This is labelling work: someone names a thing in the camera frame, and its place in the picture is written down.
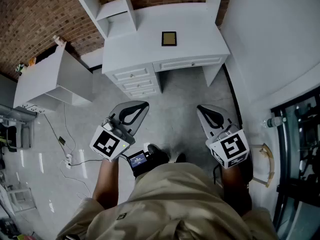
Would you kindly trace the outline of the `white desk with drawers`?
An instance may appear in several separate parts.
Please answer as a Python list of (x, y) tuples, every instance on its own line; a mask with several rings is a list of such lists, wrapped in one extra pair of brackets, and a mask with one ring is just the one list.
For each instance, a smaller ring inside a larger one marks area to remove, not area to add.
[[(107, 39), (104, 43), (102, 73), (114, 84), (156, 77), (153, 63), (195, 58), (221, 58), (215, 65), (202, 68), (210, 85), (230, 54), (215, 23), (214, 15), (205, 3), (177, 3), (137, 10), (141, 21), (131, 34)], [(162, 46), (162, 32), (176, 32), (177, 46)], [(117, 82), (111, 74), (147, 68), (149, 76)]]

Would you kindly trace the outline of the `white cabinet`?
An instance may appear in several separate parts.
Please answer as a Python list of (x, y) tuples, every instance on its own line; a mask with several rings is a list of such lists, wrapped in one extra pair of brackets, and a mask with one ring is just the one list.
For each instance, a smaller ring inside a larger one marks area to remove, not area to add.
[(93, 101), (93, 74), (66, 50), (55, 52), (39, 63), (27, 67), (18, 79), (13, 107), (46, 114), (61, 103), (72, 106)]

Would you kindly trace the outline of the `small dark framed square object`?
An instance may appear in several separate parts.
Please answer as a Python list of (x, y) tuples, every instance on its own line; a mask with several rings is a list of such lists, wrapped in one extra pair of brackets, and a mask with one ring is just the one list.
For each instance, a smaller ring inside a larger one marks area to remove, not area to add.
[(163, 31), (161, 33), (161, 46), (162, 47), (177, 46), (177, 32)]

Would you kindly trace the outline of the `small white desk drawer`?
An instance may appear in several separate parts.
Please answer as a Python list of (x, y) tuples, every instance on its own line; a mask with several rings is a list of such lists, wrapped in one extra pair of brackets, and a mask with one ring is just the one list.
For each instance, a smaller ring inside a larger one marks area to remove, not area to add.
[(144, 68), (132, 69), (129, 71), (112, 73), (111, 78), (116, 82), (124, 82), (124, 81), (142, 78), (142, 77), (147, 77), (149, 75), (150, 75), (150, 72), (148, 71), (147, 68), (144, 67)]
[(159, 86), (153, 86), (153, 87), (146, 87), (146, 88), (137, 89), (137, 90), (126, 91), (125, 94), (131, 99), (143, 98), (143, 97), (149, 97), (149, 96), (161, 94), (161, 89)]
[(116, 84), (118, 88), (120, 88), (123, 92), (129, 92), (134, 90), (139, 90), (148, 87), (158, 86), (158, 80), (154, 77), (136, 79), (127, 82), (121, 82)]

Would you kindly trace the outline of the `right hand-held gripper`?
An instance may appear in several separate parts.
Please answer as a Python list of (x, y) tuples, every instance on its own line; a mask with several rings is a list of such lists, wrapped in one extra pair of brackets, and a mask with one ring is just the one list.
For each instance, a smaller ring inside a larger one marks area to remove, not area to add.
[(250, 149), (244, 130), (232, 123), (225, 109), (202, 104), (196, 107), (196, 112), (208, 138), (205, 144), (223, 168), (231, 168), (248, 158)]

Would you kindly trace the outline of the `white shelf unit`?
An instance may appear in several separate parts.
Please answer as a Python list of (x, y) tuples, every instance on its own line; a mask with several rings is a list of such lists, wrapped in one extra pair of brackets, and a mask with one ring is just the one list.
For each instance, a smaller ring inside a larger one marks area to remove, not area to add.
[(101, 4), (99, 0), (78, 0), (102, 37), (117, 38), (132, 34), (139, 28), (141, 17), (131, 0), (115, 0)]

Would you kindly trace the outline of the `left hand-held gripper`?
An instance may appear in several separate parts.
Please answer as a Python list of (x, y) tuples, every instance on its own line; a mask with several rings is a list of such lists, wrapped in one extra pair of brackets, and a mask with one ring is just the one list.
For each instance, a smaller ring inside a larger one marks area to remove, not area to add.
[[(142, 124), (149, 107), (148, 102), (140, 100), (118, 104), (110, 113), (110, 117), (107, 117), (103, 124), (97, 127), (89, 147), (109, 162), (116, 160), (135, 143), (132, 136)], [(131, 121), (126, 122), (126, 117), (134, 113), (136, 114)], [(117, 125), (111, 118), (120, 122), (124, 128), (121, 124)]]

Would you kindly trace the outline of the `clear plastic bottle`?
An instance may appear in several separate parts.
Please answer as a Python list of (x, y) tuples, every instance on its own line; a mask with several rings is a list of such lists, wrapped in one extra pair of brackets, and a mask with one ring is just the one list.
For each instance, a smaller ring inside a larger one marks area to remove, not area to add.
[(275, 116), (275, 117), (271, 117), (269, 119), (266, 119), (263, 121), (262, 125), (265, 128), (273, 128), (273, 127), (279, 127), (281, 126), (283, 123), (285, 123), (287, 121), (286, 117), (281, 117), (281, 116)]

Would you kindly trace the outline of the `person's right forearm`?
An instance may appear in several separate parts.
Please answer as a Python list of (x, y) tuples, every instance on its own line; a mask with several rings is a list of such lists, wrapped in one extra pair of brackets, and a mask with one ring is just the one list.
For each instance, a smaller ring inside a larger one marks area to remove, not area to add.
[(223, 198), (240, 216), (252, 209), (252, 199), (238, 165), (222, 168)]

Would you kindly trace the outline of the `low white table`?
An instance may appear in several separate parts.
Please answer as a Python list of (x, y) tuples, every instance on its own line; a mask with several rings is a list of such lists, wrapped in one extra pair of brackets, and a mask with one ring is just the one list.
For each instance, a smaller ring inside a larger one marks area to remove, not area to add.
[(32, 211), (37, 208), (29, 187), (8, 190), (6, 193), (13, 214)]

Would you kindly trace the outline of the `person's beige shirt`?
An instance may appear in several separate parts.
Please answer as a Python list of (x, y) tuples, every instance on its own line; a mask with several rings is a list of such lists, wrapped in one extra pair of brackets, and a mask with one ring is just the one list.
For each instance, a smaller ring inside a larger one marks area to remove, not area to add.
[(104, 209), (85, 198), (56, 240), (277, 240), (265, 208), (240, 216), (191, 163), (139, 176), (128, 200)]

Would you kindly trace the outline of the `curved wooden piece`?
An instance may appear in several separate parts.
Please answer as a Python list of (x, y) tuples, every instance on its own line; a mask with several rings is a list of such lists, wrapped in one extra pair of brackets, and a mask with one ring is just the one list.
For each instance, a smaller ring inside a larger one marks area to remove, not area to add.
[(250, 144), (249, 145), (251, 149), (258, 149), (260, 154), (262, 154), (264, 157), (268, 158), (269, 161), (269, 173), (267, 181), (263, 181), (261, 179), (258, 179), (256, 177), (252, 177), (252, 180), (264, 185), (266, 188), (268, 188), (273, 180), (273, 177), (275, 175), (275, 160), (272, 151), (268, 147), (267, 144)]

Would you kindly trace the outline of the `black framed glass door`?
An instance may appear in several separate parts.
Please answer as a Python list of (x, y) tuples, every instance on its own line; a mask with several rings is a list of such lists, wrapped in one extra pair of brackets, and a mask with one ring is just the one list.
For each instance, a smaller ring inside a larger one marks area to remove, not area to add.
[(320, 240), (320, 86), (271, 109), (280, 176), (273, 224), (280, 240)]

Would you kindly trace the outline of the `black device with blue screen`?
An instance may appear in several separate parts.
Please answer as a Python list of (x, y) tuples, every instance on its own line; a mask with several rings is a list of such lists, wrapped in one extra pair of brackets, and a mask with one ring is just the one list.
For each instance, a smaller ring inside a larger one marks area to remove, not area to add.
[(135, 178), (153, 170), (160, 165), (168, 163), (171, 159), (171, 157), (166, 153), (154, 154), (150, 155), (150, 157), (151, 159), (137, 165), (132, 169)]

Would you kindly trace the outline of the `person's left forearm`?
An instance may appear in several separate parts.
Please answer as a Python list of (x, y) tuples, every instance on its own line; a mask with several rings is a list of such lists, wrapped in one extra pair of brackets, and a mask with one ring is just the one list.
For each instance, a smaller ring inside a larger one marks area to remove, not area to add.
[(117, 206), (119, 200), (119, 160), (103, 160), (92, 198), (105, 210)]

